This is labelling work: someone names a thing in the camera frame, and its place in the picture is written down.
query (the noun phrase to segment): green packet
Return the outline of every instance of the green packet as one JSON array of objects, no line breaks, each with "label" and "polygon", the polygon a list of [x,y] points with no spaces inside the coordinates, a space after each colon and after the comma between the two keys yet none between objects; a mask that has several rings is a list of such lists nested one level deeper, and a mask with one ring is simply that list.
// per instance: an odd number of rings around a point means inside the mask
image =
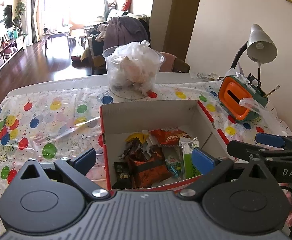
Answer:
[{"label": "green packet", "polygon": [[197,138],[180,138],[179,139],[179,159],[182,160],[182,173],[184,174],[184,179],[190,179],[201,175],[200,171],[193,165],[191,160],[191,155],[193,149],[199,147],[199,141]]}]

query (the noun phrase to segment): red and white box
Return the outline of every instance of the red and white box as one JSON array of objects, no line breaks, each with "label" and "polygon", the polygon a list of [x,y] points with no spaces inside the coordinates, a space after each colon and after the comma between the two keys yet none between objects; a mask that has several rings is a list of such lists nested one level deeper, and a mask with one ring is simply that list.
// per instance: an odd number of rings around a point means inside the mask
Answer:
[{"label": "red and white box", "polygon": [[[225,145],[220,145],[220,138],[215,138],[215,134],[218,133],[216,130],[213,133],[211,121],[196,100],[132,101],[107,104],[100,107],[100,116],[108,190],[111,190],[112,185],[117,181],[113,163],[123,161],[119,156],[124,152],[126,138],[142,130],[178,127],[192,138],[197,138],[199,146],[204,146],[203,149],[210,155],[228,156]],[[199,178],[200,176],[197,176],[172,184],[138,190],[179,191]]]}]

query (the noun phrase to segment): gray lamp shade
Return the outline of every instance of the gray lamp shade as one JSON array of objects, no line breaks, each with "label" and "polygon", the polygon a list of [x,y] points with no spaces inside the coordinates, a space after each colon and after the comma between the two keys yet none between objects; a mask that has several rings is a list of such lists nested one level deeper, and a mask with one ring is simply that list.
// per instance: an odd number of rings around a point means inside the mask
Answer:
[{"label": "gray lamp shade", "polygon": [[247,55],[251,60],[261,64],[272,62],[277,56],[276,46],[258,24],[251,27]]}]

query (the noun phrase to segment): gray blanket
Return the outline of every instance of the gray blanket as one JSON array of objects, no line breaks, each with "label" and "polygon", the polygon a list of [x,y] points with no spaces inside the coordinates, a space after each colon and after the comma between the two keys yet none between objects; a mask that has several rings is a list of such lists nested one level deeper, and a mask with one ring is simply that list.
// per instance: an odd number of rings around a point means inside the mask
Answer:
[{"label": "gray blanket", "polygon": [[108,21],[103,49],[143,40],[148,41],[148,35],[139,20],[128,16],[112,17]]}]

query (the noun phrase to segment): window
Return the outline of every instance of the window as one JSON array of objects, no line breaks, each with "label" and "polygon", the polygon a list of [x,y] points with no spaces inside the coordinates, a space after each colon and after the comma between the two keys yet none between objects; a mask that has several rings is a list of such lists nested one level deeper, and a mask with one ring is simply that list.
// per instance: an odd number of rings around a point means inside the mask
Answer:
[{"label": "window", "polygon": [[102,21],[104,0],[44,0],[43,20],[45,27],[55,29],[69,20],[87,25]]}]

